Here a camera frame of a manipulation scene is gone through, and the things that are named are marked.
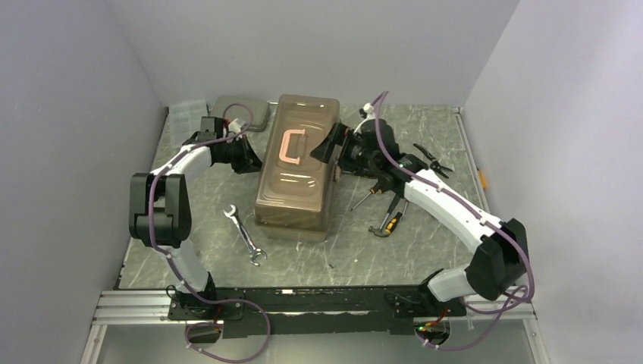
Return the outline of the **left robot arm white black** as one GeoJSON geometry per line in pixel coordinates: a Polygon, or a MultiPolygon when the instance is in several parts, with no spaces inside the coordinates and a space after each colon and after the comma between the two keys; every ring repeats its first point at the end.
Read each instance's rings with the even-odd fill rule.
{"type": "Polygon", "coordinates": [[[189,183],[210,167],[229,165],[236,174],[260,171],[262,162],[246,132],[250,122],[204,117],[204,128],[185,140],[162,166],[130,179],[129,232],[161,256],[174,274],[179,295],[191,294],[188,309],[198,318],[218,308],[211,273],[199,261],[190,234],[193,225],[189,183]]]}

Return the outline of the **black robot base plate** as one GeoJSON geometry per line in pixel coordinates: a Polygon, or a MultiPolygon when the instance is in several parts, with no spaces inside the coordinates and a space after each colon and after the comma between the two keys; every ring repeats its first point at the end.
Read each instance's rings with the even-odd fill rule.
{"type": "Polygon", "coordinates": [[[168,293],[171,322],[222,322],[225,338],[272,334],[387,332],[412,335],[416,325],[463,317],[456,298],[445,303],[419,285],[219,287],[217,305],[168,293]]]}

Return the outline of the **translucent brown tool box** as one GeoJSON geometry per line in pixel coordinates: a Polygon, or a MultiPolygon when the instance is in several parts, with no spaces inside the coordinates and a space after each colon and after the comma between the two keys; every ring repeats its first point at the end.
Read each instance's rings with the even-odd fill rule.
{"type": "Polygon", "coordinates": [[[339,120],[336,99],[279,98],[254,205],[255,224],[265,235],[314,243],[326,238],[335,171],[310,154],[339,120]]]}

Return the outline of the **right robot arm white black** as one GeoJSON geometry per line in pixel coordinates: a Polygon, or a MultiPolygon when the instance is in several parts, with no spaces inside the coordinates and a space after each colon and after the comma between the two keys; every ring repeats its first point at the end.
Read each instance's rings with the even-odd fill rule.
{"type": "Polygon", "coordinates": [[[369,120],[358,133],[336,123],[310,155],[329,163],[335,149],[340,150],[337,164],[342,171],[376,178],[373,192],[391,190],[421,207],[472,253],[470,263],[436,271],[424,281],[426,289],[417,296],[424,313],[435,315],[447,301],[473,294],[496,300],[527,272],[524,224],[515,218],[503,221],[463,198],[422,159],[401,152],[385,121],[369,120]]]}

